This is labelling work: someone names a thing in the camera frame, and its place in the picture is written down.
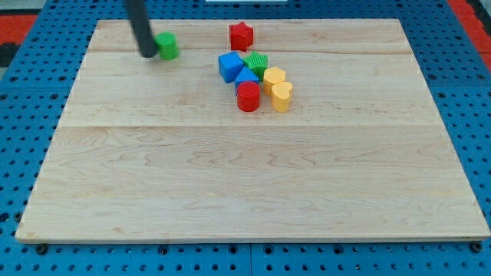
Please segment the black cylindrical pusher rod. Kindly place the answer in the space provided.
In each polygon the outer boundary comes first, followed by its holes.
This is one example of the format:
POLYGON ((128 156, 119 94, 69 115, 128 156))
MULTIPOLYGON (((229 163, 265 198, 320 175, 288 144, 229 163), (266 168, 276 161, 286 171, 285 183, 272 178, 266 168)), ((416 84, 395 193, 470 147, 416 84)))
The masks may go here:
POLYGON ((154 57, 157 54, 157 45, 153 38, 145 1, 125 0, 125 9, 141 56, 154 57))

